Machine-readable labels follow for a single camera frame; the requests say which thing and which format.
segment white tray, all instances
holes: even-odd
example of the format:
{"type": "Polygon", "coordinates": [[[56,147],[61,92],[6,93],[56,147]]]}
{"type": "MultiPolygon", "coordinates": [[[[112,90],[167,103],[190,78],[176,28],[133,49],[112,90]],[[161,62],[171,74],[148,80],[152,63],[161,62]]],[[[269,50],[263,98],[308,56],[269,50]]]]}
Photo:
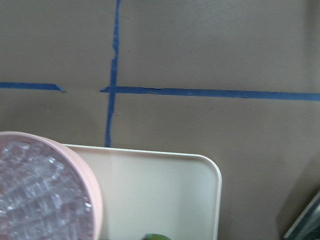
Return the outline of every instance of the white tray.
{"type": "Polygon", "coordinates": [[[195,154],[69,145],[95,173],[103,195],[101,240],[216,240],[222,178],[195,154]]]}

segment dark object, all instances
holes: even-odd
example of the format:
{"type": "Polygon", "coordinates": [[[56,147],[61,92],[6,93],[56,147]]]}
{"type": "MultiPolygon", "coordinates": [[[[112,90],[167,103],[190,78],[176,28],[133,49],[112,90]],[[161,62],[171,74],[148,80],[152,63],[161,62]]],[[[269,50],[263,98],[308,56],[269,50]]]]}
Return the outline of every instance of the dark object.
{"type": "Polygon", "coordinates": [[[283,239],[320,240],[320,192],[306,206],[283,239]]]}

